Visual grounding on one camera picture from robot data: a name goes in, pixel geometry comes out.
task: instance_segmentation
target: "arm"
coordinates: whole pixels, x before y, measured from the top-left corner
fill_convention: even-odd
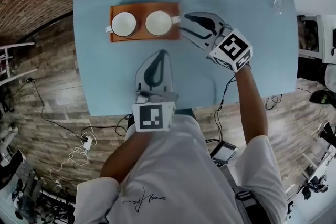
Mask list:
[[[121,183],[147,148],[152,133],[135,132],[105,161],[100,177],[112,177]]]
[[[245,65],[236,73],[241,122],[246,144],[259,135],[267,136],[268,124],[264,108],[250,67]]]

